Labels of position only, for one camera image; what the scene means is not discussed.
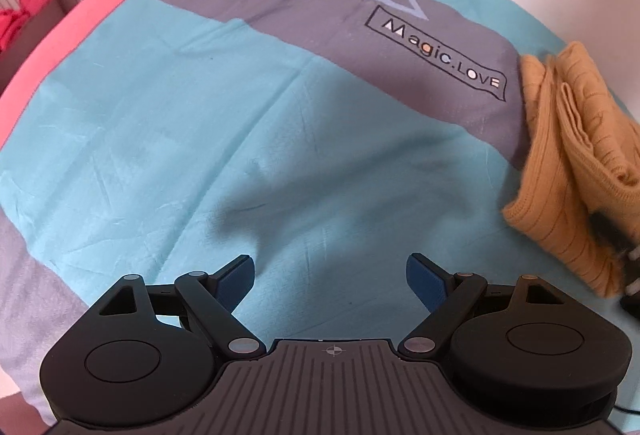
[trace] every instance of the black cable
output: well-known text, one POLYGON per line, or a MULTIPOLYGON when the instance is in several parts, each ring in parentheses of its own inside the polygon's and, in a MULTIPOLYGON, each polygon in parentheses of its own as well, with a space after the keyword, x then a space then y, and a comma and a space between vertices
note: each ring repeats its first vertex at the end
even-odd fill
POLYGON ((640 411, 638 411, 638 410, 632 410, 632 409, 629 409, 629 408, 625 408, 624 406, 618 406, 617 404, 614 404, 613 408, 618 410, 618 411, 621 411, 622 413, 628 413, 628 414, 631 414, 631 415, 640 415, 640 411))

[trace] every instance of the mustard yellow sweater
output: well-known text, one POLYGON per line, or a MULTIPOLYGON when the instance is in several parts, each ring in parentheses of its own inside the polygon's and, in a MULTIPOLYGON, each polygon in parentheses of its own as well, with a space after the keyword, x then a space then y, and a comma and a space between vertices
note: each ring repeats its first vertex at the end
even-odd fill
POLYGON ((640 126, 615 103, 584 46, 521 59, 531 150, 506 221, 555 255, 603 297, 622 269, 588 216, 601 211, 640 244, 640 126))

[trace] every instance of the bed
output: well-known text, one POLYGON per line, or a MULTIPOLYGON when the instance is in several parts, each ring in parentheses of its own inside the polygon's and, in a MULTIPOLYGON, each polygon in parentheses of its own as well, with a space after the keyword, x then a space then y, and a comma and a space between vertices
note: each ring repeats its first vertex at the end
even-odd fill
POLYGON ((40 362, 118 278, 240 254, 236 315, 267 346, 398 342, 426 314, 413 252, 537 274, 637 344, 500 214, 529 144, 518 57, 563 46, 509 0, 84 0, 0 98, 0 367, 51 424, 40 362))

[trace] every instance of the black circular cap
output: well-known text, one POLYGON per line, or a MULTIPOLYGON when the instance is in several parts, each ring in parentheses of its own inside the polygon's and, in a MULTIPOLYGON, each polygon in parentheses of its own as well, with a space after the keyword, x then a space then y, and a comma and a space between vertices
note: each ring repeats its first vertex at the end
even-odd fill
POLYGON ((538 355, 569 354, 584 343, 580 332, 556 323, 518 325, 507 332, 507 339, 517 349, 538 355))
POLYGON ((631 344, 580 304, 525 303, 460 325, 449 356, 474 397, 506 409, 578 409, 615 391, 631 344))
POLYGON ((96 379, 106 383, 131 383, 158 367, 160 352, 144 341, 123 339, 93 349, 84 364, 96 379))

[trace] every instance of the printed logo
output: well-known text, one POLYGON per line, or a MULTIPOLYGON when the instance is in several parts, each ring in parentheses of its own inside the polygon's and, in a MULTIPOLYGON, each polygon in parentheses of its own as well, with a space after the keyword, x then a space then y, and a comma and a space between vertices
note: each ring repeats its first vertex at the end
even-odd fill
POLYGON ((340 347, 336 347, 335 345, 332 347, 329 347, 328 349, 325 350, 325 352, 329 355, 333 355, 334 357, 336 355, 340 355, 342 352, 344 352, 343 349, 341 349, 340 347))
POLYGON ((476 63, 462 52, 391 14, 380 5, 365 25, 472 89, 489 92, 498 100, 505 100, 507 78, 503 73, 476 63))

